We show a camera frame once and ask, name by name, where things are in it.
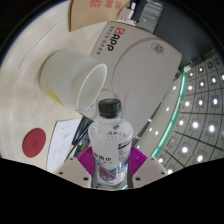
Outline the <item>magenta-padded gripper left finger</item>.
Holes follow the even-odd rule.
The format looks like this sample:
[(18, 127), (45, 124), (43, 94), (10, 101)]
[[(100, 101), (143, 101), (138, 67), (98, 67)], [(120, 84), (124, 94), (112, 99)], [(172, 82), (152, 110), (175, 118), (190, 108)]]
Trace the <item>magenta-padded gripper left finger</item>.
[(92, 148), (88, 147), (77, 157), (69, 157), (54, 174), (81, 187), (95, 188), (97, 178)]

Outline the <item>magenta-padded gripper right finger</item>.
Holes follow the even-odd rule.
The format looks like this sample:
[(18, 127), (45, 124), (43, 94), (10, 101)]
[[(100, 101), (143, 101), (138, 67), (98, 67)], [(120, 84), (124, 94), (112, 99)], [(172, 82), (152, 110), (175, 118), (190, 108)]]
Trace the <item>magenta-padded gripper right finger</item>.
[(132, 147), (128, 161), (127, 186), (140, 188), (168, 175), (166, 169), (155, 157), (147, 157)]

